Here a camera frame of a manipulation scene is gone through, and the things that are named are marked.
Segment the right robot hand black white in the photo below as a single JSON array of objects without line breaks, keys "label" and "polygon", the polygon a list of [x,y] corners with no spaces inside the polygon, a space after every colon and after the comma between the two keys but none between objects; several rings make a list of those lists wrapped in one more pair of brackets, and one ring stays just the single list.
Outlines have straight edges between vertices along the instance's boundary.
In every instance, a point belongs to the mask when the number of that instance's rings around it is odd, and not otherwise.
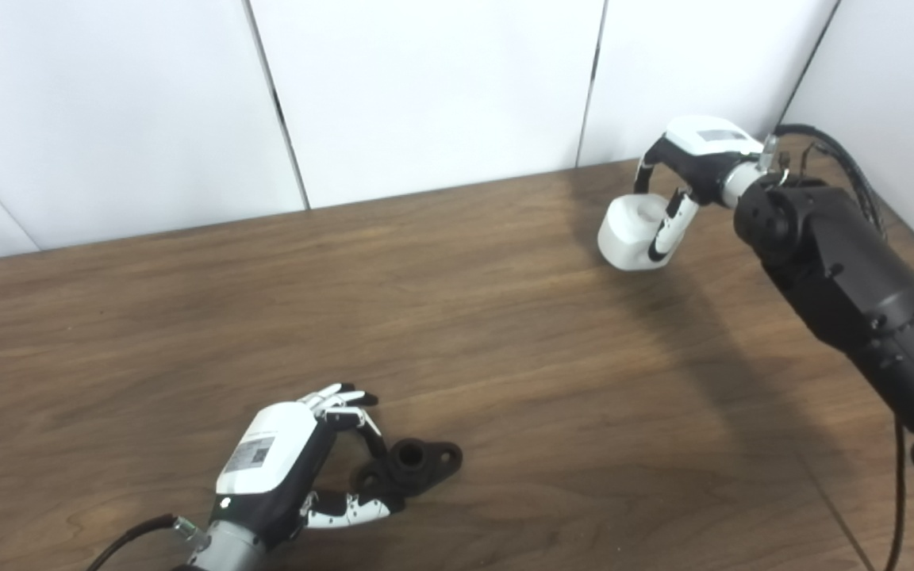
[{"label": "right robot hand black white", "polygon": [[748,187],[766,176],[774,159],[769,142],[729,120],[710,116],[674,118],[639,160],[632,192],[645,194],[657,166],[682,180],[668,200],[649,243],[651,263],[667,263],[701,207],[735,209]]}]

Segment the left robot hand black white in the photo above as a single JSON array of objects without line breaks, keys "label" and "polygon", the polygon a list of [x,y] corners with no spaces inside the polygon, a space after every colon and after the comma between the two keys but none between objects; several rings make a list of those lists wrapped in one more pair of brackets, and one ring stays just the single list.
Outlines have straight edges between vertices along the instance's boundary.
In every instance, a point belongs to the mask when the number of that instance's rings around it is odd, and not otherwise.
[{"label": "left robot hand black white", "polygon": [[214,523],[238,525],[266,550],[306,528],[356,527],[402,513],[406,499],[370,492],[319,490],[316,478],[342,431],[355,431],[374,459],[386,441],[367,408],[374,394],[336,383],[262,408],[215,483]]}]

